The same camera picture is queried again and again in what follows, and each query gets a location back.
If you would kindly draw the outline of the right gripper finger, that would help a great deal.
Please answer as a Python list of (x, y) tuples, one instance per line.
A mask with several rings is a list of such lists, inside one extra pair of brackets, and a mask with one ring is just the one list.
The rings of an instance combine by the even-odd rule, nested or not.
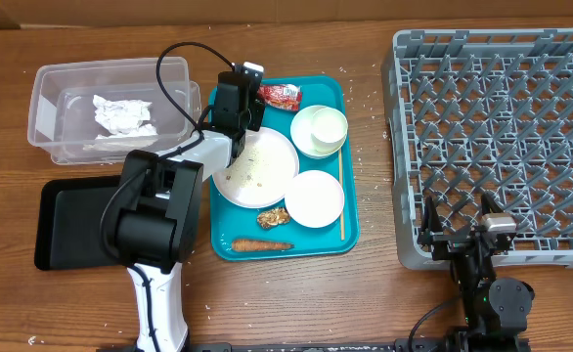
[(428, 196), (424, 202), (424, 212), (422, 214), (419, 228), (419, 244), (439, 244), (443, 241), (443, 226), (440, 221), (436, 204), (432, 196)]
[(481, 214), (502, 213), (502, 208), (497, 204), (491, 194), (484, 193), (481, 195)]

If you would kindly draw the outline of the red snack wrapper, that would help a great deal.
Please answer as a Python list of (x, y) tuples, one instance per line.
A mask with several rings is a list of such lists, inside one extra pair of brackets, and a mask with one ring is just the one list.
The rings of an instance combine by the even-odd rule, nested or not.
[(258, 95), (266, 105), (286, 111), (299, 111), (303, 96), (301, 88), (293, 84), (261, 84)]

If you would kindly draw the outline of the white cup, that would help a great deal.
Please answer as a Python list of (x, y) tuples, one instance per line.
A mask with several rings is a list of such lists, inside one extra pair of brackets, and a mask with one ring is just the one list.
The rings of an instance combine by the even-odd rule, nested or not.
[(322, 108), (312, 116), (311, 138), (319, 153), (327, 154), (340, 148), (347, 132), (348, 122), (340, 110)]

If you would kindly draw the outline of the white printed paper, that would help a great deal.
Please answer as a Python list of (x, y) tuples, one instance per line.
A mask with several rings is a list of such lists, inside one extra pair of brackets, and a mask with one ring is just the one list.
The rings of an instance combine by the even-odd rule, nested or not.
[(142, 100), (110, 101), (99, 95), (93, 96), (95, 120), (111, 134), (130, 134), (151, 120), (152, 102)]

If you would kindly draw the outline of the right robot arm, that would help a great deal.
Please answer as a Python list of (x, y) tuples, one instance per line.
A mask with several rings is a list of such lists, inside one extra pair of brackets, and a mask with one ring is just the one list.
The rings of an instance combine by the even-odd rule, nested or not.
[[(529, 351), (529, 341), (519, 335), (527, 329), (534, 289), (513, 278), (499, 278), (492, 256), (507, 251), (516, 236), (516, 222), (494, 199), (481, 196), (482, 214), (477, 225), (446, 235), (435, 201), (427, 198), (418, 243), (431, 248), (432, 259), (447, 261), (459, 295), (424, 314), (413, 326), (410, 351)], [(436, 340), (415, 339), (419, 327), (434, 314), (463, 304), (465, 325), (452, 327)]]

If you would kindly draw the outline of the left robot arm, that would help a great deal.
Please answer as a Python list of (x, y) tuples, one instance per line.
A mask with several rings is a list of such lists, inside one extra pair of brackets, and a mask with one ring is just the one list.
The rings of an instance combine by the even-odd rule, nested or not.
[(107, 255), (126, 267), (135, 289), (138, 351), (182, 351), (189, 336), (182, 309), (182, 264), (198, 234), (203, 182), (242, 154), (259, 129), (263, 73), (238, 66), (218, 76), (214, 101), (188, 140), (169, 150), (130, 152), (107, 203), (100, 235)]

